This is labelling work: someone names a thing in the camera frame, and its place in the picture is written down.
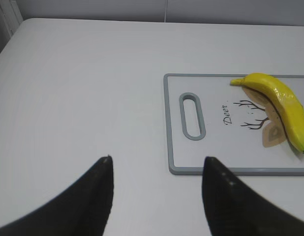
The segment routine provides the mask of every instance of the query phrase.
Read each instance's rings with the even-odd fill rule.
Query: cutting board handle hole
[[[185,110],[185,118],[186,118],[186,127],[187,132],[191,136],[199,136],[200,135],[200,127],[198,124],[196,104],[191,99],[185,99],[183,101],[183,107]]]
[[[179,102],[183,134],[193,141],[203,139],[206,135],[206,128],[199,97],[186,92],[180,96]]]

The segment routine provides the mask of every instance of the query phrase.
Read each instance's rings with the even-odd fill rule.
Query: white tabletop
[[[304,75],[304,27],[23,22],[0,55],[0,226],[110,154],[104,235],[209,236],[201,177],[168,170],[163,76],[255,71]],[[241,179],[304,220],[304,177]]]

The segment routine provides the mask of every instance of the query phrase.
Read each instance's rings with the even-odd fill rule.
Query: deer antler illustration
[[[238,104],[239,107],[244,106],[244,105],[253,106],[253,108],[251,108],[252,110],[253,109],[259,109],[261,111],[265,111],[265,109],[262,109],[262,108],[258,107],[255,103],[253,103],[251,101],[248,101],[248,100],[240,100],[240,102],[234,102],[234,104]]]
[[[256,119],[255,121],[260,121],[259,124],[250,124],[250,123],[247,123],[247,122],[244,122],[245,124],[241,125],[241,126],[248,126],[249,129],[260,129],[263,124],[268,121],[269,118],[265,118],[265,119]]]

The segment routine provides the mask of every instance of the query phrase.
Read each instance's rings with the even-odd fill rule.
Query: banana
[[[231,85],[247,86],[267,96],[283,122],[290,143],[304,153],[304,108],[292,90],[279,79],[262,73],[252,73]]]

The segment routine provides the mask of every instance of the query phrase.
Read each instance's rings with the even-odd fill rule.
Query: banana stem
[[[231,80],[231,85],[242,85],[244,82],[244,79],[234,79],[234,80]]]

